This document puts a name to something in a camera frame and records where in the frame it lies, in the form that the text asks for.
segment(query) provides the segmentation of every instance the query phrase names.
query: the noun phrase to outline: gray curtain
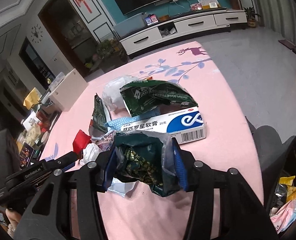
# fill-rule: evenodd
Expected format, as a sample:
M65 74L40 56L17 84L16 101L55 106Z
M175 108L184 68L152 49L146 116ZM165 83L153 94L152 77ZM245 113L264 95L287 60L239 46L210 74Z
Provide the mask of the gray curtain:
M293 0L255 0L260 25L296 45L296 4Z

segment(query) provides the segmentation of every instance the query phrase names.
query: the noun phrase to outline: silver bolt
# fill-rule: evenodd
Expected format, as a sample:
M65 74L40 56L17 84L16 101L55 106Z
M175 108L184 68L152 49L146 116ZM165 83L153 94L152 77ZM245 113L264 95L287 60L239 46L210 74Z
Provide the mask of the silver bolt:
M92 168L95 168L97 166L97 164L95 162L89 162L87 164L88 168L92 169Z
M62 170L60 170L60 169L56 169L56 170L53 172L53 174L54 174L55 176L59 176L59 175L62 174Z
M201 168L204 165L204 163L201 161L195 161L193 165L195 165L196 168Z
M236 174L238 174L238 170L235 169L235 168L230 168L230 169L229 169L229 172L230 172L230 174L232 174L232 175L236 175Z

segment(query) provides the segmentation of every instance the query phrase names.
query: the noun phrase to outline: pink tablecloth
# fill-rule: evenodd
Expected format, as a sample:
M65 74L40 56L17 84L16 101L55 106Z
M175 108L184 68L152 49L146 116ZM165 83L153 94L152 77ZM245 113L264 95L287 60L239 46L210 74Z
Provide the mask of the pink tablecloth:
M110 80L131 74L143 78L179 83L199 104L207 124L207 138L182 145L195 159L211 168L227 171L237 168L263 202L261 170L245 117L219 69L197 42L166 49L121 66L89 82L69 112L63 112L55 124L42 158L53 154L58 143L57 158L72 150L72 142L81 129L88 133L93 112L93 98L102 94ZM111 113L112 118L127 116L126 111ZM152 194L139 183L130 198L106 192L99 202L107 236L110 240L182 239L192 201L192 193L178 192L166 198ZM218 232L218 194L215 194L212 236Z

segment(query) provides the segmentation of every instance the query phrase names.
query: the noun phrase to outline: teal wall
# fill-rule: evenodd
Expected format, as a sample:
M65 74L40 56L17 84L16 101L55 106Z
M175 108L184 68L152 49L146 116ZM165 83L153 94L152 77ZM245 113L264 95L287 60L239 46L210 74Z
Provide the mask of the teal wall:
M198 0L189 0L190 3L197 3ZM180 7L179 5L175 3L165 3L158 6L154 6L154 4L147 5L143 8L140 8L138 10L135 10L134 12L127 14L126 16L122 14L121 10L119 9L117 3L115 0L102 0L104 5L106 6L107 10L113 17L116 23L122 22L123 20L127 19L128 17L131 17L135 14L138 14L140 12L147 12L148 14L155 14L158 17L163 16L166 14L169 14L170 16L177 15L180 13L184 13L189 10L190 5L187 0L179 0L177 4L183 6ZM230 8L230 4L228 0L218 0L220 5L222 7Z

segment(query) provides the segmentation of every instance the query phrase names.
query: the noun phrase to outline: person's hand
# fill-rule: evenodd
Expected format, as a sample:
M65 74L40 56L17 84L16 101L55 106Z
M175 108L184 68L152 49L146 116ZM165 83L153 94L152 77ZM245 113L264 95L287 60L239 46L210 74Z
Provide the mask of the person's hand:
M18 212L14 211L13 209L6 209L6 216L8 217L11 225L15 230L22 216Z

